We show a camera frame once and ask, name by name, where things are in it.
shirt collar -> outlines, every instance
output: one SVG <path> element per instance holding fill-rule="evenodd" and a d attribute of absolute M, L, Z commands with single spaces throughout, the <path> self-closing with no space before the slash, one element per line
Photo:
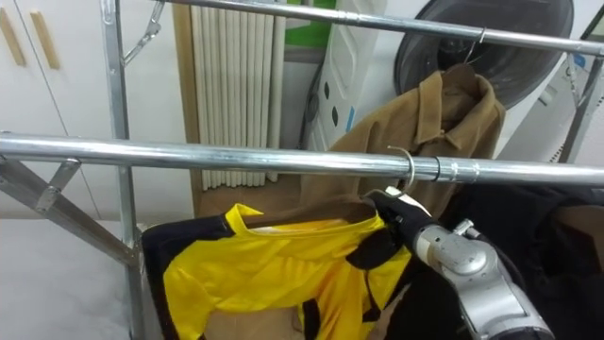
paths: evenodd
<path fill-rule="evenodd" d="M 443 98 L 448 87 L 456 87 L 476 98 L 478 103 L 465 117 L 448 132 L 442 130 Z M 471 66 L 460 64 L 444 73 L 436 72 L 422 81 L 419 86 L 419 116 L 415 142 L 420 145 L 441 138 L 455 148 L 462 149 L 468 136 L 476 135 L 487 119 L 492 119 L 490 111 L 495 106 L 495 93 L 491 84 L 482 76 L 477 76 Z"/>

white radiator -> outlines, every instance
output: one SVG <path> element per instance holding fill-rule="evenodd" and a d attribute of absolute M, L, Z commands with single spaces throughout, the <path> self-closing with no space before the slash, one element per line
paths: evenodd
<path fill-rule="evenodd" d="M 204 145 L 278 147 L 285 18 L 192 7 Z M 277 174 L 202 171 L 203 189 L 260 186 Z"/>

metal rail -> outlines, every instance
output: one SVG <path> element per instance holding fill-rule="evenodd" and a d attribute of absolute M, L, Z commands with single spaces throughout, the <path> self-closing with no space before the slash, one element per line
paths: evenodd
<path fill-rule="evenodd" d="M 219 9 L 264 13 L 276 16 L 309 19 L 333 24 L 377 28 L 497 43 L 519 47 L 556 50 L 604 56 L 604 44 L 562 38 L 506 32 L 483 27 L 433 23 L 423 20 L 352 13 L 340 10 L 308 8 L 253 1 L 172 0 L 168 2 Z M 120 28 L 120 0 L 100 0 L 109 79 L 110 111 L 114 137 L 122 141 L 96 141 L 0 134 L 0 191 L 14 196 L 26 206 L 36 209 L 82 240 L 127 264 L 131 296 L 131 337 L 144 339 L 141 278 L 137 253 L 134 197 L 130 166 L 180 167 L 231 170 L 264 170 L 287 173 L 339 174 L 347 176 L 383 176 L 405 178 L 410 162 L 387 155 L 314 153 L 308 151 L 245 149 L 186 144 L 141 144 L 128 139 L 126 83 L 124 67 L 159 31 L 161 5 L 157 5 L 145 35 L 135 49 L 124 56 Z M 592 79 L 600 73 L 602 63 L 592 69 Z M 592 102 L 591 90 L 585 91 L 578 110 L 572 147 L 580 138 L 589 119 L 585 112 Z M 576 151 L 569 151 L 572 156 Z M 108 234 L 91 217 L 78 209 L 60 193 L 67 182 L 46 183 L 16 160 L 52 160 L 117 165 L 120 169 L 118 187 L 120 213 L 125 228 L 124 240 Z M 548 163 L 503 162 L 452 158 L 414 158 L 416 178 L 420 180 L 468 183 L 572 184 L 604 187 L 604 168 Z"/>
<path fill-rule="evenodd" d="M 411 173 L 409 161 L 400 156 L 102 141 L 13 133 L 0 135 L 0 154 L 7 160 L 62 162 L 66 158 L 75 158 L 92 164 L 290 174 L 403 179 Z M 418 180 L 604 187 L 604 168 L 600 167 L 448 157 L 414 157 L 413 163 Z"/>
<path fill-rule="evenodd" d="M 459 38 L 482 43 L 496 43 L 509 46 L 604 56 L 604 43 L 601 42 L 575 41 L 565 38 L 509 32 L 485 27 L 473 27 L 469 25 L 436 23 L 419 19 L 360 14 L 344 10 L 312 8 L 307 6 L 284 5 L 259 1 L 167 0 L 167 2 L 215 9 L 234 9 L 252 13 L 307 19 L 346 26 L 377 28 L 397 32 L 420 33 L 431 36 Z"/>

metal bracket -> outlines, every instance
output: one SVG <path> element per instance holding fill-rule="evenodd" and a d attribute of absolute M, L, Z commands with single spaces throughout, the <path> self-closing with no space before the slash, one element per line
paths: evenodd
<path fill-rule="evenodd" d="M 50 207 L 55 204 L 55 201 L 60 196 L 60 193 L 63 191 L 67 183 L 72 179 L 72 177 L 76 174 L 77 170 L 81 162 L 75 159 L 68 159 L 60 164 L 59 169 L 50 179 L 50 183 L 44 191 L 42 195 L 38 199 L 38 203 L 36 204 L 36 212 L 45 214 L 48 212 Z"/>
<path fill-rule="evenodd" d="M 577 158 L 580 147 L 585 139 L 587 128 L 589 127 L 596 103 L 602 95 L 601 78 L 604 71 L 604 58 L 596 57 L 592 64 L 592 70 L 587 77 L 587 83 L 583 89 L 579 105 L 575 111 L 573 122 L 568 129 L 566 140 L 562 145 L 562 153 L 560 155 L 560 163 L 573 163 Z"/>
<path fill-rule="evenodd" d="M 141 53 L 143 47 L 158 35 L 159 31 L 161 30 L 159 17 L 161 17 L 161 12 L 163 11 L 164 5 L 165 1 L 156 2 L 155 6 L 153 7 L 153 12 L 151 13 L 151 19 L 149 19 L 147 29 L 144 31 L 143 37 L 136 43 L 136 46 L 126 53 L 126 56 L 124 57 L 124 66 L 127 66 L 134 59 L 134 57 Z"/>
<path fill-rule="evenodd" d="M 4 156 L 0 155 L 0 165 L 4 165 L 7 163 L 7 159 Z M 7 181 L 2 177 L 2 172 L 0 172 L 0 188 L 5 185 Z"/>

white door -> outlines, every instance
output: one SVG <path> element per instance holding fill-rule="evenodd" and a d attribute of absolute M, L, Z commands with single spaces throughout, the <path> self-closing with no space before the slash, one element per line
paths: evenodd
<path fill-rule="evenodd" d="M 0 130 L 19 133 L 64 136 L 65 129 L 48 91 L 19 12 L 11 0 L 0 0 L 3 11 L 3 37 L 0 38 Z M 8 38 L 10 32 L 14 39 Z M 25 65 L 18 65 L 8 48 L 16 43 Z M 28 162 L 27 165 L 43 179 L 50 180 L 59 167 L 55 162 Z M 79 208 L 98 217 L 90 191 L 81 174 L 74 176 L 64 191 Z M 35 217 L 28 207 L 0 192 L 0 215 L 3 218 Z"/>
<path fill-rule="evenodd" d="M 108 84 L 105 70 L 99 2 L 78 0 L 16 0 L 59 114 L 71 136 L 111 138 Z M 122 1 L 124 49 L 142 36 L 155 2 Z M 162 31 L 126 68 L 130 137 L 138 141 L 185 143 L 176 46 L 171 6 L 161 17 Z M 41 16 L 59 67 L 44 56 L 34 25 Z M 118 219 L 115 168 L 84 165 L 92 197 L 102 219 Z M 187 170 L 134 169 L 137 215 L 143 222 L 193 215 Z"/>

